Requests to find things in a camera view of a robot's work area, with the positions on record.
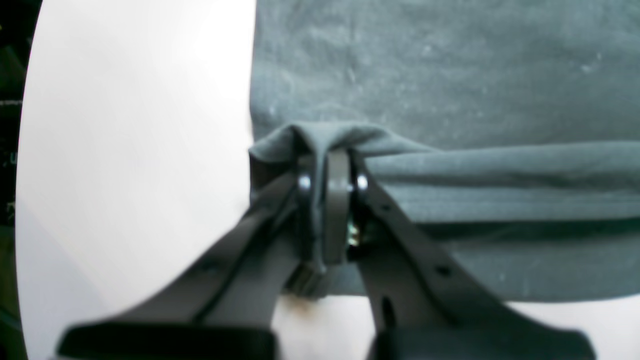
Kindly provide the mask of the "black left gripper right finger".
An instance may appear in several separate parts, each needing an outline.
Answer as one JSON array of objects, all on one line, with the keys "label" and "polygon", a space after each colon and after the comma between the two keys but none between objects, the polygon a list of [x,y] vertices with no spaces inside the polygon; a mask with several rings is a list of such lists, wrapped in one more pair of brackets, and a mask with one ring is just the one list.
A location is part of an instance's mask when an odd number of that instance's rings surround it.
[{"label": "black left gripper right finger", "polygon": [[353,262],[374,317],[369,360],[594,360],[587,337],[526,317],[417,228],[354,151],[327,155],[327,263]]}]

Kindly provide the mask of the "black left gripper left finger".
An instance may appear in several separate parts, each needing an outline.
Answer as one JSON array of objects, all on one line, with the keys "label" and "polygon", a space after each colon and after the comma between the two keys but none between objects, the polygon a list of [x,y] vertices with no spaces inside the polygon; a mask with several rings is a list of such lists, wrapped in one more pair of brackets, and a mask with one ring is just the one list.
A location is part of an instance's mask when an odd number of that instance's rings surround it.
[{"label": "black left gripper left finger", "polygon": [[302,155],[240,222],[148,300],[74,325],[60,360],[279,360],[271,328],[279,296],[313,258],[315,160]]}]

